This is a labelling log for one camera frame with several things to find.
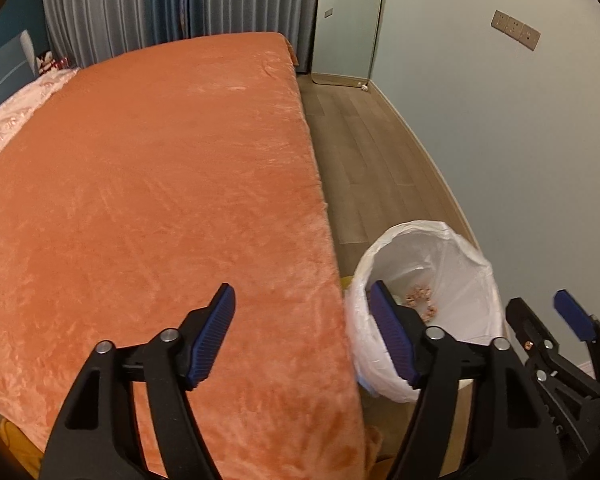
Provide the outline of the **white bag lined trash bin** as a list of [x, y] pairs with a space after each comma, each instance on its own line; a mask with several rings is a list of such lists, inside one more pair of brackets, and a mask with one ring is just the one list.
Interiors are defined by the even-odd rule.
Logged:
[[397, 224], [362, 255], [344, 292], [344, 314], [358, 382], [374, 396], [414, 403], [419, 392], [399, 377], [377, 324], [368, 295], [375, 282], [385, 283], [405, 307], [415, 292], [420, 315], [428, 307], [428, 325], [439, 326], [460, 341], [488, 344], [505, 337], [504, 309], [489, 260], [474, 245], [441, 221]]

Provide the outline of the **yellow cloth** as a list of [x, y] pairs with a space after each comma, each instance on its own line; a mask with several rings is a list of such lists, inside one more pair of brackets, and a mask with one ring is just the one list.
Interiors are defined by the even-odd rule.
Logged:
[[15, 424], [6, 418], [0, 421], [0, 438], [24, 470], [33, 479], [37, 479], [40, 476], [43, 452]]

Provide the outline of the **orange plush bed blanket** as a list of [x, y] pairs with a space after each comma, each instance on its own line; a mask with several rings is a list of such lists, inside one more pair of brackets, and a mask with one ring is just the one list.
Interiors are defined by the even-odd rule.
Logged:
[[0, 153], [0, 413], [44, 448], [94, 345], [141, 344], [221, 284], [189, 396], [227, 479], [361, 479], [365, 429], [294, 61], [276, 32], [80, 70]]

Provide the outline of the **pink floral quilt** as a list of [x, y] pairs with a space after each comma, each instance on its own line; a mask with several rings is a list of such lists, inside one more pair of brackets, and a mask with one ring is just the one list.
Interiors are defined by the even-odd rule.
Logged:
[[69, 82], [78, 68], [51, 70], [26, 84], [0, 105], [0, 153], [53, 94]]

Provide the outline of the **bedside clutter items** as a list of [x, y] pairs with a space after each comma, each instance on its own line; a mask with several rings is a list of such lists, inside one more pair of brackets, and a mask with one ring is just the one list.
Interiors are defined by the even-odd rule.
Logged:
[[66, 70], [72, 66], [68, 58], [55, 58], [50, 51], [41, 54], [35, 61], [39, 75], [44, 75], [53, 70]]

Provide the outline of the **blue padded headboard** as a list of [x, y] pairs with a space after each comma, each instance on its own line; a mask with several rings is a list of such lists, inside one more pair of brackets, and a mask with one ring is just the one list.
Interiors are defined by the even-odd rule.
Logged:
[[0, 105], [38, 78], [31, 37], [26, 30], [0, 47]]

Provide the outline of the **gold framed standing mirror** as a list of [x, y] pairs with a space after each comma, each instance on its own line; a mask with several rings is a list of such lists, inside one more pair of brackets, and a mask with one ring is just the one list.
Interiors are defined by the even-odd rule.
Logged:
[[370, 80], [382, 0], [317, 0], [311, 79], [363, 88]]

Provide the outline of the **grey blue curtains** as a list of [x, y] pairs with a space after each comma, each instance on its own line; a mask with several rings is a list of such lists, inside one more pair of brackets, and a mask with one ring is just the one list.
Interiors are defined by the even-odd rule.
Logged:
[[87, 67], [165, 42], [230, 32], [279, 32], [304, 73], [317, 0], [43, 0], [54, 55]]

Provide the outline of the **wall switch plate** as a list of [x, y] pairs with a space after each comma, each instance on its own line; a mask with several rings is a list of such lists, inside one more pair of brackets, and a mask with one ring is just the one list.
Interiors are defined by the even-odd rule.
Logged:
[[494, 11], [491, 26], [531, 51], [535, 50], [541, 37], [541, 33], [536, 29], [500, 10]]

